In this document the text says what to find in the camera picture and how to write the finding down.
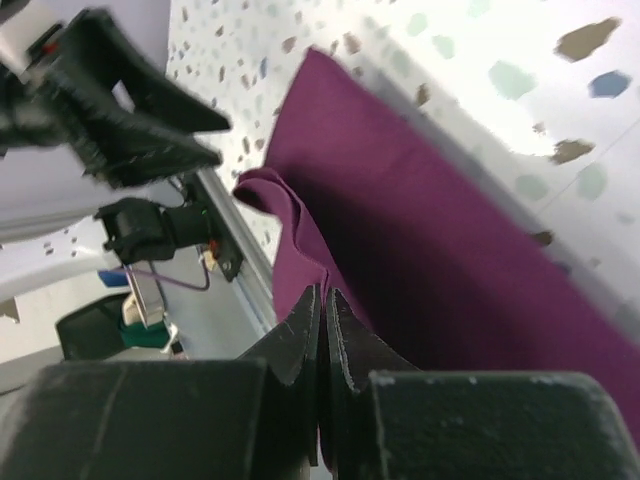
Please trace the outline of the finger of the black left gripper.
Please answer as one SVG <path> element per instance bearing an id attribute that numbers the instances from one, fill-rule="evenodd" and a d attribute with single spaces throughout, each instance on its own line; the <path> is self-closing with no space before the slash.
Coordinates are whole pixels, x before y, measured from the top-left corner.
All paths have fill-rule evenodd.
<path id="1" fill-rule="evenodd" d="M 105 8 L 87 8 L 64 30 L 71 59 L 107 90 L 121 82 L 137 111 L 185 133 L 218 132 L 230 120 L 180 88 L 140 54 Z"/>
<path id="2" fill-rule="evenodd" d="M 221 164 L 220 154 L 194 135 L 135 109 L 124 109 L 111 90 L 80 71 L 52 70 L 39 99 L 56 120 L 59 139 L 84 165 L 84 173 L 113 189 L 143 186 Z"/>

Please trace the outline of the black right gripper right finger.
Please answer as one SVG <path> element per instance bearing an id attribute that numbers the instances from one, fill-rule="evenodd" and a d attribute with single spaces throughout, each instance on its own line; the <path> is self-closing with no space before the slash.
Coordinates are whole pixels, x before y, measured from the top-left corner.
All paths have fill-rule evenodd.
<path id="1" fill-rule="evenodd" d="M 332 288 L 327 301 L 330 362 L 351 394 L 365 389 L 372 371 L 418 371 L 356 317 L 340 290 Z"/>

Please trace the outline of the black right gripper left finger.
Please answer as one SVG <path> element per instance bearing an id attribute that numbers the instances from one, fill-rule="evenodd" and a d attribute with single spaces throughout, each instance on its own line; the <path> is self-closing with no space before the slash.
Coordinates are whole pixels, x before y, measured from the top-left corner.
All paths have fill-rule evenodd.
<path id="1" fill-rule="evenodd" d="M 239 422 L 246 465 L 317 462 L 320 287 L 239 358 Z"/>

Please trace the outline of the purple surgical drape cloth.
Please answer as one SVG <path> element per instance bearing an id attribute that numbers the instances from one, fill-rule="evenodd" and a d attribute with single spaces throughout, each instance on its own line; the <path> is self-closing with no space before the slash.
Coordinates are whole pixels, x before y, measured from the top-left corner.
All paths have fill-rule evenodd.
<path id="1" fill-rule="evenodd" d="M 273 301 L 324 312 L 322 440 L 357 479 L 635 479 L 639 350 L 403 119 L 312 49 L 238 200 L 282 225 Z M 351 394 L 327 297 L 418 371 Z"/>

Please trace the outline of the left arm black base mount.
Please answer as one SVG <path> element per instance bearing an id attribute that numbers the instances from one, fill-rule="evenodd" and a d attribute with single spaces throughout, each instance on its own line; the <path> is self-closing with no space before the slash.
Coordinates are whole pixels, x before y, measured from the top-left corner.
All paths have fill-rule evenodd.
<path id="1" fill-rule="evenodd" d="M 227 266 L 237 259 L 215 206 L 199 190 L 190 192 L 176 207 L 127 197 L 100 208 L 95 218 L 106 230 L 104 248 L 115 253 L 123 265 L 168 261 L 177 251 L 194 246 L 211 247 L 217 264 L 219 257 Z M 233 272 L 222 270 L 222 274 L 230 282 Z"/>

